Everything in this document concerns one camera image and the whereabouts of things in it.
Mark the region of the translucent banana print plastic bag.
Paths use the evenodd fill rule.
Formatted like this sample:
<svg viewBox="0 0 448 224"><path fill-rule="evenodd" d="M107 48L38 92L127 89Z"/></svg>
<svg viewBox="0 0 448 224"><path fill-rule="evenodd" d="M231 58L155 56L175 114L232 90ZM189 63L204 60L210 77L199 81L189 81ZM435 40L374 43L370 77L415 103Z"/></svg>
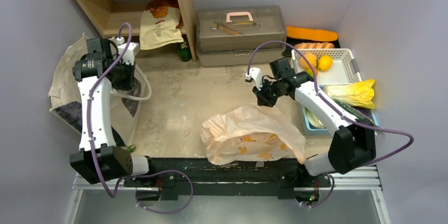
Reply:
<svg viewBox="0 0 448 224"><path fill-rule="evenodd" d="M202 124L201 140L214 165L292 156L300 164L306 160L305 137L277 108L249 104L212 116Z"/></svg>

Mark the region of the orange fruit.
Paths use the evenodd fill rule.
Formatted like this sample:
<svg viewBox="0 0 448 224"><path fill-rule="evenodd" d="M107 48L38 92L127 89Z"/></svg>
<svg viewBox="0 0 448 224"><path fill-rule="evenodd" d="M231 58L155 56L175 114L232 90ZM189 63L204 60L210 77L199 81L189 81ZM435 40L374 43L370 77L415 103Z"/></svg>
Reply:
<svg viewBox="0 0 448 224"><path fill-rule="evenodd" d="M303 69L316 68L317 57L313 53L307 52L303 56L300 56L299 65Z"/></svg>

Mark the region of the beige canvas tote bag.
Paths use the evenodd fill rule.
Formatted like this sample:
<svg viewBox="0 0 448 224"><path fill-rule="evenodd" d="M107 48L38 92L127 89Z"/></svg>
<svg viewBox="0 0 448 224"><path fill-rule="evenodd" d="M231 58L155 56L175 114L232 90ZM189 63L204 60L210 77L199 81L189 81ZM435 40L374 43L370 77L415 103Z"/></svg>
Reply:
<svg viewBox="0 0 448 224"><path fill-rule="evenodd" d="M86 117L86 103L96 78L87 83L78 82L72 68L81 57L87 54L87 36L69 46L60 59L52 80L48 96L50 112L79 133L79 149L90 149L89 135L83 120ZM146 74L139 66L135 67L134 87L131 90L116 90L107 78L96 88L91 105L92 133L95 146L115 144L132 145L137 120L143 101L152 94Z"/></svg>

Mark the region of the orange corn cob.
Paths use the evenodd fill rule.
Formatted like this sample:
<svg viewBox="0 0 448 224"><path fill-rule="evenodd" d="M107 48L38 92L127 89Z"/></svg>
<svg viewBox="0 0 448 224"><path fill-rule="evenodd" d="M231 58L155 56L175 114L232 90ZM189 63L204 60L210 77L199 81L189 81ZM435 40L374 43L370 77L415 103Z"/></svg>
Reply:
<svg viewBox="0 0 448 224"><path fill-rule="evenodd" d="M293 39L311 40L316 42L334 42L338 34L333 31L308 29L303 27L287 26L287 37Z"/></svg>

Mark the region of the yellow leaf napa cabbage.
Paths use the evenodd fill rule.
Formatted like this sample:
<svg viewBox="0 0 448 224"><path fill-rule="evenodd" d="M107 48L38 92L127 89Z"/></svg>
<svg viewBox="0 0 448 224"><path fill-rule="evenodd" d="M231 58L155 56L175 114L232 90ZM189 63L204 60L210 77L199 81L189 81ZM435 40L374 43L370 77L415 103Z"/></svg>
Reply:
<svg viewBox="0 0 448 224"><path fill-rule="evenodd" d="M375 109L373 102L375 82L375 79L369 79L348 85L326 85L323 87L323 91L330 98L339 102L356 107Z"/></svg>

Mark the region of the green onion bundle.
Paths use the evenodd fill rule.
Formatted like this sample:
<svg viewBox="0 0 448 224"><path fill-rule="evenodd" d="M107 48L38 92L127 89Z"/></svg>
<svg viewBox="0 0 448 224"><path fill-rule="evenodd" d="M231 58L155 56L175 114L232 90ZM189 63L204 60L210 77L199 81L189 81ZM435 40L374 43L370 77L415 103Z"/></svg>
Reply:
<svg viewBox="0 0 448 224"><path fill-rule="evenodd" d="M343 108L345 111L347 111L348 113L356 116L357 119L368 119L374 126L379 127L376 116L371 109L357 107L357 106L351 106L349 104L338 101L336 99L333 99L333 101L336 104L338 104L341 108Z"/></svg>

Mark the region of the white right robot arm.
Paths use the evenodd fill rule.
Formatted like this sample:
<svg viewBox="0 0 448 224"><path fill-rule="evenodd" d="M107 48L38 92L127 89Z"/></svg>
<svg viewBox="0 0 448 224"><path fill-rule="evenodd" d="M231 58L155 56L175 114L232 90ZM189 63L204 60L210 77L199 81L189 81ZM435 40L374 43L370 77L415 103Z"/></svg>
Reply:
<svg viewBox="0 0 448 224"><path fill-rule="evenodd" d="M326 153L308 157L297 170L297 180L310 185L323 173L346 174L376 157L375 132L368 119L359 120L331 100L306 72L295 72L286 58L269 64L272 77L264 78L259 68L248 69L247 82L254 82L253 93L260 106L273 107L281 96L289 96L310 110L332 136Z"/></svg>

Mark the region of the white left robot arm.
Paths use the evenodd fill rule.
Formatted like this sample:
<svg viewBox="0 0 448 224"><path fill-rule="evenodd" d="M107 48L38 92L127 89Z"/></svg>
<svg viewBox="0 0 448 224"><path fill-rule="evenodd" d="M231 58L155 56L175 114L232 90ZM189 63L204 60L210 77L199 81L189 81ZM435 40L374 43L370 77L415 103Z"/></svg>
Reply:
<svg viewBox="0 0 448 224"><path fill-rule="evenodd" d="M72 68L81 95L82 134L79 151L70 155L70 165L90 184L137 175L143 186L157 181L157 171L147 157L132 157L122 148L113 130L110 96L113 90L131 90L134 85L138 43L118 38L87 40L87 53Z"/></svg>

